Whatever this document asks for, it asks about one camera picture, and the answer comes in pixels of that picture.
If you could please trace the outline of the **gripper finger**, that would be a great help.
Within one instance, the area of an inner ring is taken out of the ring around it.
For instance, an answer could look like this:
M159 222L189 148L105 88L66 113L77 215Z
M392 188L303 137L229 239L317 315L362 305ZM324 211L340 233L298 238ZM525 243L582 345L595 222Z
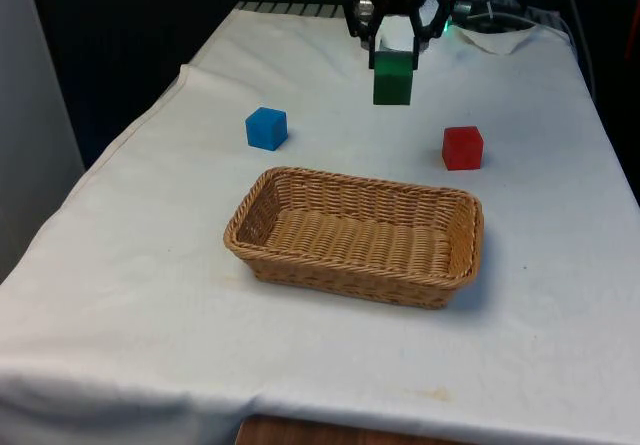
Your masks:
M418 69L420 48L427 46L431 39L441 37L454 4L454 0L436 0L436 12L431 21L424 25L420 15L420 8L425 1L409 0L409 19L414 33L412 48L413 70Z
M358 38L367 49L370 69L375 66L376 38L384 11L384 7L373 0L343 0L343 13L349 34Z

